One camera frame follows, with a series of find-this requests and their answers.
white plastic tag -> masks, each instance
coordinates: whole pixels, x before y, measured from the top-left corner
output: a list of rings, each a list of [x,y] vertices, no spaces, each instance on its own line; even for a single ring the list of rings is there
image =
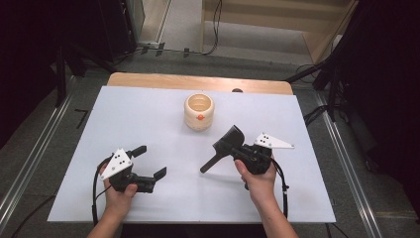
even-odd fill
[[[266,133],[261,133],[255,140],[254,144],[270,149],[294,149],[293,145]]]
[[[132,162],[130,158],[127,156],[126,152],[120,148],[115,152],[100,178],[101,180],[107,179],[131,165]]]

hand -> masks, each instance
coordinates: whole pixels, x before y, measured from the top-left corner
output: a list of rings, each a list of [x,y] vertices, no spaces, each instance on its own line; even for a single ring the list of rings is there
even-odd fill
[[[105,171],[107,164],[105,164],[100,171],[102,174]],[[109,187],[111,183],[108,179],[104,180],[105,188]],[[116,191],[114,187],[110,187],[106,192],[106,207],[104,215],[109,215],[120,222],[126,217],[131,208],[133,197],[137,193],[137,185],[130,184],[124,192]]]
[[[241,160],[235,160],[235,166],[242,176],[242,180],[247,183],[254,203],[261,203],[274,198],[276,171],[272,163],[263,175],[251,174]]]

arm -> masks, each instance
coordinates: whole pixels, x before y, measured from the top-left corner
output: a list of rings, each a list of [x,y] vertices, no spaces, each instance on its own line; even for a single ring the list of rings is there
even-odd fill
[[[251,200],[260,214],[266,236],[268,238],[298,237],[275,199],[276,172],[274,165],[271,163],[268,171],[264,175],[258,176],[252,175],[240,160],[235,160],[235,166],[242,176],[242,180],[248,184]]]
[[[106,165],[101,168],[101,174],[105,170]],[[111,183],[106,179],[104,180],[105,188],[110,186]],[[120,223],[129,213],[132,198],[136,195],[137,185],[130,184],[124,192],[119,192],[110,187],[106,191],[106,207],[102,214],[101,220],[96,224],[92,231],[87,236],[88,238],[112,238],[117,231]]]

black cable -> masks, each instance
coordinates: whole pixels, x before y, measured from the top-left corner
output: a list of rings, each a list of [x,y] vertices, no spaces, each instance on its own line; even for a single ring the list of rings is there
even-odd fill
[[[208,52],[208,53],[203,53],[204,56],[208,56],[210,54],[212,54],[216,49],[217,49],[217,45],[219,44],[219,23],[220,23],[220,16],[222,15],[222,0],[219,1],[219,3],[217,4],[216,10],[214,11],[214,15],[213,15],[213,32],[214,32],[214,45],[213,48]],[[219,10],[219,17],[217,20],[217,27],[216,27],[216,15],[217,15],[217,11]]]
[[[329,224],[328,223],[325,223],[325,227],[327,227],[328,238],[333,238],[333,236],[331,235],[331,230],[330,230]]]
[[[99,196],[101,196],[104,192],[106,192],[109,188],[111,188],[111,185],[109,185],[107,188],[105,188],[105,190],[101,191],[96,197],[95,199],[97,200]]]
[[[342,230],[342,229],[340,229],[340,227],[338,227],[336,224],[334,224],[334,223],[331,223],[334,227],[336,227],[337,228],[337,230],[339,230],[346,238],[349,238],[349,236]]]
[[[302,67],[304,67],[304,66],[313,66],[313,67],[315,67],[316,68],[316,66],[315,66],[315,64],[303,64],[303,65],[301,65],[301,66],[299,66],[297,69],[296,69],[296,71],[295,71],[295,74],[297,74],[297,72],[302,68]],[[304,82],[304,83],[312,83],[312,82],[310,82],[310,81],[305,81],[305,80],[303,80],[303,78],[299,78],[299,80],[300,81],[302,81],[302,82]]]
[[[271,161],[274,164],[278,175],[281,177],[281,188],[282,188],[282,193],[283,193],[283,214],[287,218],[287,215],[288,215],[287,190],[289,189],[289,186],[286,185],[283,170],[281,169],[278,162],[275,161],[273,158],[271,158]]]
[[[21,229],[24,227],[25,223],[35,214],[37,213],[38,210],[40,210],[43,206],[45,206],[47,203],[49,203],[49,201],[53,200],[56,197],[56,192],[57,190],[54,192],[53,195],[49,196],[49,198],[47,198],[45,201],[43,201],[39,206],[37,206],[37,208],[35,208],[19,225],[19,227],[15,230],[15,232],[12,234],[11,238],[16,238],[18,237],[19,232],[21,231]]]
[[[114,154],[112,156],[110,156],[109,158],[105,159],[103,162],[101,162],[101,164],[99,164],[99,166],[96,168],[96,173],[95,173],[95,177],[93,179],[93,194],[92,194],[92,217],[93,217],[93,226],[96,226],[96,224],[98,224],[98,211],[96,208],[96,184],[98,181],[98,176],[99,176],[99,172],[101,171],[101,168],[106,164],[109,163],[109,161],[111,160],[111,158],[114,156]]]
[[[317,119],[326,110],[328,110],[328,106],[327,105],[322,105],[322,106],[319,106],[319,107],[315,108],[314,110],[312,110],[310,113],[306,114],[305,116],[303,116],[303,119],[305,121],[305,125],[309,126],[309,124],[311,124],[313,121],[315,121],[315,119]]]

white table surface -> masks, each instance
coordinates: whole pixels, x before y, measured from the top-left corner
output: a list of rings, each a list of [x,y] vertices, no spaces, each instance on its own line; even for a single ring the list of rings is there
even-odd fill
[[[91,222],[92,185],[97,165],[118,148],[146,145],[133,158],[133,173],[152,177],[167,167],[153,193],[138,193],[127,223],[259,223],[232,157],[207,173],[199,169],[215,155],[212,145],[233,126],[245,143],[266,132],[295,149],[273,150],[288,190],[290,222],[335,222],[303,117],[293,95],[202,91],[215,102],[214,121],[203,132],[183,122],[183,103],[197,90],[102,87],[67,169],[48,221]],[[281,178],[275,195],[282,208]],[[97,193],[104,189],[99,180]],[[105,197],[98,201],[101,216]]]

